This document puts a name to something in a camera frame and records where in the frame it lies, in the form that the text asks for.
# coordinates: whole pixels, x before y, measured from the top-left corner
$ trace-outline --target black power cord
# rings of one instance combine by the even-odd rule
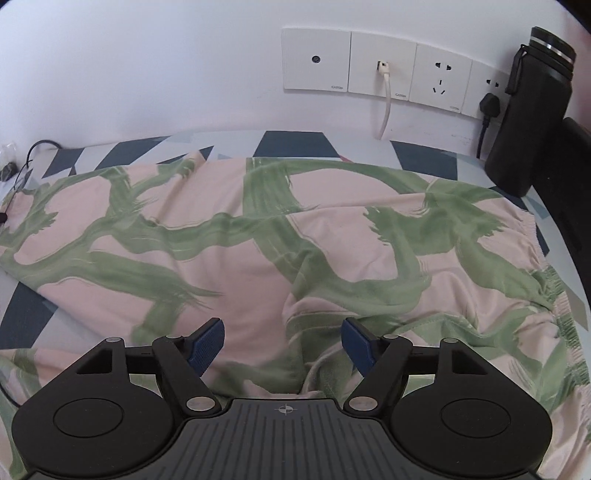
[[[19,172],[17,174],[17,178],[15,178],[15,180],[14,180],[14,187],[12,188],[12,190],[13,190],[12,197],[10,197],[10,200],[8,201],[8,204],[6,205],[6,208],[4,209],[4,211],[0,212],[0,225],[3,225],[8,221],[8,215],[6,214],[6,212],[8,211],[8,207],[10,207],[10,204],[12,203],[12,199],[14,198],[14,194],[16,193],[16,189],[18,187],[18,179],[21,176],[22,171],[25,169],[25,167],[28,168],[29,164],[32,162],[31,153],[33,153],[33,150],[35,150],[35,147],[37,147],[39,145],[43,145],[43,144],[50,144],[56,148],[63,148],[58,142],[54,142],[53,140],[39,140],[39,142],[33,143],[33,146],[31,146],[31,148],[29,148],[29,152],[27,153],[27,160],[25,161],[25,164],[19,170]]]
[[[6,388],[4,388],[4,386],[2,385],[2,383],[0,382],[0,392],[2,392],[2,394],[6,397],[6,399],[16,408],[21,408],[21,405],[14,400],[14,398],[12,398],[8,392],[6,391]]]
[[[480,111],[484,114],[484,118],[482,119],[482,130],[480,131],[480,138],[478,139],[476,158],[480,158],[484,135],[486,129],[491,124],[491,118],[496,118],[501,113],[501,101],[494,93],[487,93],[480,101]]]

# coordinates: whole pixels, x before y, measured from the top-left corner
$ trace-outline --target water bottle lid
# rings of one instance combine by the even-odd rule
[[[534,27],[531,29],[530,45],[558,57],[557,60],[572,72],[577,54],[574,48],[561,38],[543,28]]]

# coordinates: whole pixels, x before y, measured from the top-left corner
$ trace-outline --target black power plug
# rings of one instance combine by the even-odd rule
[[[480,111],[484,114],[484,118],[482,119],[482,130],[480,131],[480,138],[478,139],[476,158],[480,158],[482,143],[484,142],[484,134],[486,133],[488,126],[491,124],[491,118],[496,118],[501,114],[501,101],[494,93],[487,93],[480,101]]]

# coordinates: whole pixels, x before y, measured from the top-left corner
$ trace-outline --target ribbed plastic surface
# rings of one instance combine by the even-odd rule
[[[373,420],[332,400],[235,400],[225,414],[189,421],[177,441],[124,480],[436,480]],[[522,475],[519,480],[534,480]],[[35,473],[31,480],[46,480]]]

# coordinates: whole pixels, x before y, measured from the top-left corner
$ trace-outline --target silver bottle band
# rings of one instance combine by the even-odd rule
[[[562,53],[559,49],[557,49],[556,47],[550,45],[549,43],[546,43],[544,40],[540,40],[537,37],[530,37],[530,40],[533,40],[537,43],[539,43],[540,45],[546,47],[547,49],[553,51],[554,53],[556,53],[559,57],[564,58],[567,62],[569,62],[571,65],[574,65],[574,60],[571,59],[570,57],[567,57],[564,53]]]

